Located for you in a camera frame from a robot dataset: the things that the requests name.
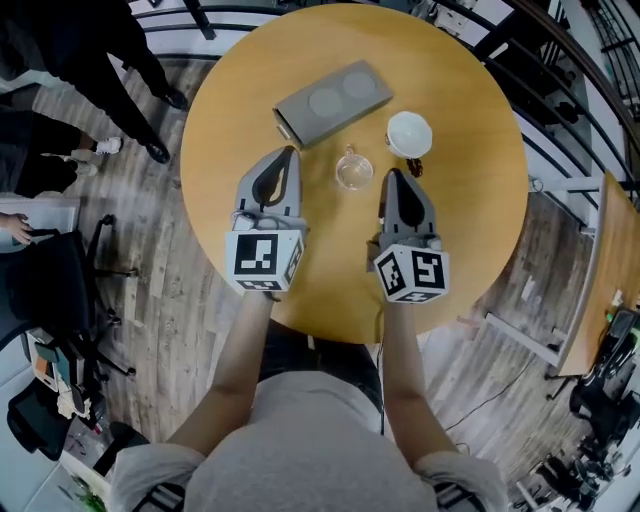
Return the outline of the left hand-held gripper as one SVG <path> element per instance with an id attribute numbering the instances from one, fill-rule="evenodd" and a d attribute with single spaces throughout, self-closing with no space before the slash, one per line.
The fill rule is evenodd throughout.
<path id="1" fill-rule="evenodd" d="M 305 251 L 300 154 L 284 146 L 240 180 L 232 229 L 225 234 L 226 280 L 244 293 L 286 292 Z M 284 214 L 272 209 L 284 209 Z"/>

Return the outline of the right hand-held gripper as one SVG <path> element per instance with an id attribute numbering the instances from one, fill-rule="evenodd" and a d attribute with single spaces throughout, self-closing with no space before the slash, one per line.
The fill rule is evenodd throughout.
<path id="1" fill-rule="evenodd" d="M 367 242 L 367 270 L 377 275 L 385 299 L 424 304 L 447 295 L 449 254 L 437 235 L 435 208 L 411 173 L 397 168 L 388 171 L 378 216 L 382 233 L 395 232 L 399 222 L 400 232 L 413 236 L 386 248 L 378 235 Z"/>

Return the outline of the clear glass cup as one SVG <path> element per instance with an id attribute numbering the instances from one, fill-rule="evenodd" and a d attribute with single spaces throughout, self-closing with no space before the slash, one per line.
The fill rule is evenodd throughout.
<path id="1" fill-rule="evenodd" d="M 367 186 L 373 178 L 373 166 L 364 156 L 348 145 L 336 164 L 336 180 L 347 190 L 356 191 Z"/>

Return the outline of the grey rectangular tray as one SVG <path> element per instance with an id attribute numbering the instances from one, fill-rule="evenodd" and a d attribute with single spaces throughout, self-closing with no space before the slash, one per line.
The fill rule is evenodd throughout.
<path id="1" fill-rule="evenodd" d="M 393 92 L 366 61 L 347 65 L 278 102 L 274 116 L 285 138 L 310 148 L 393 98 Z"/>

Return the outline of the white cup with beaded handle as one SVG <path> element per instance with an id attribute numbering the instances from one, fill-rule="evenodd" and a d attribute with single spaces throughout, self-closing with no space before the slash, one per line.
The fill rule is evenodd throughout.
<path id="1" fill-rule="evenodd" d="M 418 178 L 423 174 L 421 159 L 432 148 L 432 137 L 431 127 L 421 115 L 401 111 L 389 119 L 385 142 L 389 151 L 404 159 L 409 172 Z"/>

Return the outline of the person's right forearm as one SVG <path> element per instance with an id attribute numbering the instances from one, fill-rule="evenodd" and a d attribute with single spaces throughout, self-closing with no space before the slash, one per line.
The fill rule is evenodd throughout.
<path id="1" fill-rule="evenodd" d="M 457 450 L 430 408 L 412 306 L 384 307 L 383 394 L 395 442 L 414 466 L 427 455 Z"/>

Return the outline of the person's left forearm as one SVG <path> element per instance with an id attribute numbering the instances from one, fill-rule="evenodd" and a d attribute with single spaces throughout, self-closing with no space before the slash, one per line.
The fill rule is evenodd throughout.
<path id="1" fill-rule="evenodd" d="M 259 380 L 274 302 L 258 292 L 242 297 L 220 352 L 213 380 L 194 411 L 169 438 L 170 444 L 203 456 L 249 420 Z"/>

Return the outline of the round wooden table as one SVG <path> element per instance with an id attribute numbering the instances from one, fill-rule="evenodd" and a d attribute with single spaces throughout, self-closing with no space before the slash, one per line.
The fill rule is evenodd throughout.
<path id="1" fill-rule="evenodd" d="M 468 313 L 519 239 L 528 195 L 521 131 L 501 89 L 469 51 L 415 17 L 380 7 L 325 5 L 283 15 L 250 32 L 211 69 L 189 111 L 180 171 L 192 228 L 223 270 L 238 183 L 285 143 L 274 106 L 360 60 L 379 73 L 393 98 L 302 153 L 302 214 L 310 231 L 292 287 L 273 316 L 313 336 L 369 344 L 379 337 L 383 293 L 366 269 L 367 242 L 378 229 L 384 176 L 403 166 L 385 142 L 394 114 L 418 113 L 432 129 L 419 182 L 450 257 L 450 290 L 416 307 L 417 331 Z M 356 191 L 336 180 L 348 145 L 374 171 Z"/>

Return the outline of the person's dark trousers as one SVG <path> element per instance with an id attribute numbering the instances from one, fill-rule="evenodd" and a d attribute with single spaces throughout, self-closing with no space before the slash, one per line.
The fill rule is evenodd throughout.
<path id="1" fill-rule="evenodd" d="M 314 338 L 271 321 L 259 388 L 296 397 L 315 394 L 334 398 L 353 410 L 368 429 L 384 431 L 381 381 L 363 345 Z"/>

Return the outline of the rectangular wooden desk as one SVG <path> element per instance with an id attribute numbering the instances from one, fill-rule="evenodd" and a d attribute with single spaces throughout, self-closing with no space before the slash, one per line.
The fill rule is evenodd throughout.
<path id="1" fill-rule="evenodd" d="M 629 197 L 636 185 L 619 182 L 609 171 L 576 181 L 565 190 L 596 191 L 600 202 L 585 281 L 560 347 L 552 350 L 495 315 L 485 316 L 489 325 L 551 365 L 558 376 L 588 373 L 607 327 L 606 315 L 616 308 L 614 300 L 632 308 L 640 297 L 640 212 Z"/>

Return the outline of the black metal railing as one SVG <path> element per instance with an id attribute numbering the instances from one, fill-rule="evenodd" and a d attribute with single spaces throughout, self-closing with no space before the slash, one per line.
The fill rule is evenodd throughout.
<path id="1" fill-rule="evenodd" d="M 453 37 L 496 79 L 546 172 L 610 171 L 640 208 L 640 40 L 614 0 L 585 0 L 596 42 L 574 34 L 569 0 L 131 0 L 153 51 L 213 60 L 298 10 L 369 5 Z"/>

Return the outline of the white desk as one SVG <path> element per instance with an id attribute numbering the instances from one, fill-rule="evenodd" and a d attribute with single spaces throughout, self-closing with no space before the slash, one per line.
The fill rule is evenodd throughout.
<path id="1" fill-rule="evenodd" d="M 26 223 L 34 230 L 56 230 L 60 234 L 76 229 L 80 207 L 79 198 L 0 196 L 1 213 L 26 215 Z"/>

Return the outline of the black office chair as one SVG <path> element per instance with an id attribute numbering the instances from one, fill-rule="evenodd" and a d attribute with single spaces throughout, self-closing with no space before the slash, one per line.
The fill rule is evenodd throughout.
<path id="1" fill-rule="evenodd" d="M 589 384 L 580 380 L 571 391 L 569 409 L 576 418 L 589 423 L 602 447 L 619 444 L 640 420 L 639 395 L 630 392 L 616 401 L 605 393 L 602 379 Z"/>
<path id="2" fill-rule="evenodd" d="M 126 271 L 98 269 L 95 257 L 102 229 L 115 223 L 107 214 L 97 223 L 90 244 L 75 230 L 36 229 L 45 239 L 11 253 L 0 253 L 0 351 L 20 335 L 41 328 L 54 338 L 83 349 L 94 361 L 104 363 L 125 376 L 98 346 L 108 329 L 121 324 L 115 310 L 106 305 L 98 289 L 102 277 L 131 278 Z"/>

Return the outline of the black electronic equipment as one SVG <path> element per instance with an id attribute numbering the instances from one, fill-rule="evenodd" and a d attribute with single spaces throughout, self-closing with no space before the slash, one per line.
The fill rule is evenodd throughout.
<path id="1" fill-rule="evenodd" d="M 609 315 L 609 327 L 598 356 L 596 375 L 613 378 L 635 354 L 640 345 L 640 312 L 619 309 Z"/>

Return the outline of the person's grey shirt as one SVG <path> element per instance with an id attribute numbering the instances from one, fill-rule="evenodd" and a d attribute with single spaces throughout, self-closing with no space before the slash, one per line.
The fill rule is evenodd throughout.
<path id="1" fill-rule="evenodd" d="M 153 492 L 177 488 L 183 512 L 507 512 L 496 466 L 455 452 L 412 466 L 338 400 L 259 386 L 247 425 L 208 456 L 147 444 L 116 459 L 109 512 L 164 512 Z"/>

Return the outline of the white storage box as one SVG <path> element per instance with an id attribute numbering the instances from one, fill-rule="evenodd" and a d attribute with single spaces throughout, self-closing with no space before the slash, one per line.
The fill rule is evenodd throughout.
<path id="1" fill-rule="evenodd" d="M 54 348 L 35 342 L 31 349 L 32 369 L 35 376 L 49 389 L 58 391 L 58 354 Z"/>

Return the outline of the beige crumpled cloth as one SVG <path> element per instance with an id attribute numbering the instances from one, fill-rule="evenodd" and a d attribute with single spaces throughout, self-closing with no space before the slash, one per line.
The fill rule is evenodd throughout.
<path id="1" fill-rule="evenodd" d="M 73 395 L 70 391 L 59 393 L 57 397 L 58 413 L 67 418 L 72 419 L 74 416 L 88 418 L 90 415 L 91 400 L 89 398 L 80 399 L 80 408 L 76 407 Z"/>

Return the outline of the green plant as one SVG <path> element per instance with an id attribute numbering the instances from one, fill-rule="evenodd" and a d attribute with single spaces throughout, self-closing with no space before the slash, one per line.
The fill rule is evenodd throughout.
<path id="1" fill-rule="evenodd" d="M 85 507 L 87 512 L 107 512 L 106 505 L 100 496 L 95 494 L 91 487 L 82 479 L 74 479 L 78 492 L 76 498 Z"/>

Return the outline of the round white table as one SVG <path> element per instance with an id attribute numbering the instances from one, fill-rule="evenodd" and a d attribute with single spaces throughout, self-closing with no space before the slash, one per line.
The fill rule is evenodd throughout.
<path id="1" fill-rule="evenodd" d="M 79 505 L 83 508 L 83 512 L 87 511 L 75 496 L 75 494 L 78 492 L 78 487 L 76 486 L 74 479 L 82 479 L 84 482 L 86 482 L 91 487 L 93 492 L 101 497 L 106 505 L 107 512 L 109 512 L 107 502 L 111 486 L 104 476 L 100 475 L 92 467 L 89 467 L 83 462 L 75 459 L 73 456 L 68 456 L 67 453 L 64 453 L 64 457 L 60 459 L 60 464 L 65 470 L 68 477 L 71 479 L 71 497 L 79 503 Z"/>

